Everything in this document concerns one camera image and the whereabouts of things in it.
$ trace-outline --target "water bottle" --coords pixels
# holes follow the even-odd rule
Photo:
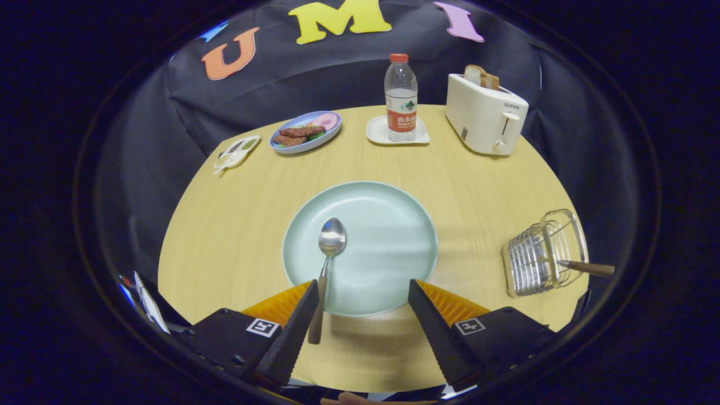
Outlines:
[[[393,142],[415,139],[415,116],[418,111],[418,81],[404,53],[390,54],[385,74],[388,136]]]

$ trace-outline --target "wooden spoon handle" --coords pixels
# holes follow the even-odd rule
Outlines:
[[[583,262],[572,262],[572,261],[559,261],[558,263],[567,267],[571,270],[577,270],[578,272],[590,273],[592,275],[599,275],[601,277],[610,277],[615,271],[615,266],[608,266],[605,264],[593,264]]]
[[[310,328],[307,330],[307,343],[320,344],[320,335],[323,331],[323,312],[325,310],[325,288],[328,285],[328,276],[321,275],[318,277],[318,294],[320,294],[320,301],[318,301],[318,307],[315,309],[315,313],[312,315],[312,321],[310,321]]]

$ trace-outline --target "food plate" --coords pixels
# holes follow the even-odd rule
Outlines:
[[[306,126],[307,124],[311,123],[312,121],[317,120],[321,115],[325,114],[332,114],[337,117],[337,124],[330,128],[329,130],[325,131],[325,135],[320,136],[317,139],[313,139],[312,141],[308,141],[305,143],[302,143],[297,146],[288,146],[288,147],[281,147],[274,139],[276,136],[279,135],[280,130],[283,130],[285,128],[293,128],[298,126]],[[332,139],[335,135],[338,134],[338,131],[340,130],[340,127],[343,124],[342,117],[337,112],[332,111],[315,111],[315,112],[309,112],[307,114],[300,115],[299,117],[290,120],[285,125],[281,126],[280,128],[275,131],[275,133],[270,137],[270,146],[277,152],[282,154],[294,154],[294,153],[300,153],[309,151],[310,149],[317,148],[320,145],[323,145],[325,142]]]
[[[393,142],[388,137],[390,129],[387,127],[387,116],[381,115],[367,122],[365,136],[374,143],[381,145],[407,145],[409,143],[430,143],[430,134],[425,124],[418,117],[415,121],[415,139],[412,141]]]
[[[220,155],[217,157],[215,164],[213,164],[213,167],[216,169],[215,173],[220,173],[225,169],[239,165],[245,160],[245,157],[257,147],[259,142],[260,137],[258,135],[248,136],[233,142],[227,149],[220,152]]]
[[[292,219],[282,262],[293,285],[320,275],[325,255],[318,237],[331,217],[343,223],[347,244],[330,261],[327,312],[368,316],[390,311],[408,301],[410,279],[427,280],[432,274],[438,237],[425,208],[388,184],[350,182],[314,196]]]

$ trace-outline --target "wire basket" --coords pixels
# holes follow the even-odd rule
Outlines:
[[[582,272],[568,267],[574,250],[580,251],[580,263],[588,263],[588,247],[575,214],[567,209],[546,213],[503,246],[508,294],[543,293],[577,280]]]

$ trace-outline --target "wooden table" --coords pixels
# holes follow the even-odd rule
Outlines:
[[[432,217],[439,246],[430,283],[491,310],[513,306],[553,330],[567,324],[588,288],[587,275],[538,295],[506,293],[502,245],[549,210],[575,211],[540,155],[522,137],[509,157],[473,153],[440,105],[418,108],[429,145],[379,146],[366,138],[365,129],[384,109],[337,111],[343,118],[340,133],[299,155],[277,154],[267,144],[282,123],[238,135],[260,135],[261,144],[219,176],[212,165],[235,138],[222,142],[175,209],[160,256],[162,296],[194,324],[219,308],[242,311],[290,288],[281,248],[294,214],[331,186],[372,180],[409,192]],[[322,343],[305,343],[292,377],[360,392],[445,382],[409,305],[365,318],[325,313]]]

